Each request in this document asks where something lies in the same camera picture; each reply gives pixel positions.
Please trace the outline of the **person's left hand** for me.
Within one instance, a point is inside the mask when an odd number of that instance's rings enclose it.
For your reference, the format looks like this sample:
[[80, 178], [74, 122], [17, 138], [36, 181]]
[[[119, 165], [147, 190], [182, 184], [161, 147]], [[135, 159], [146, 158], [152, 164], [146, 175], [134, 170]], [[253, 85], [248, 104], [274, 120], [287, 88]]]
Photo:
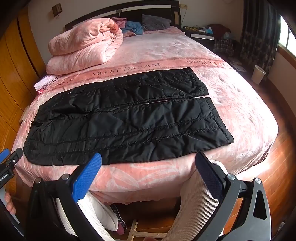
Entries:
[[12, 201], [12, 198], [11, 198], [11, 195], [10, 193], [8, 193], [7, 191], [5, 192], [5, 195], [4, 195], [4, 199], [5, 201], [7, 202], [6, 204], [6, 209], [7, 211], [10, 213], [10, 214], [16, 214], [16, 208], [13, 204], [13, 201]]

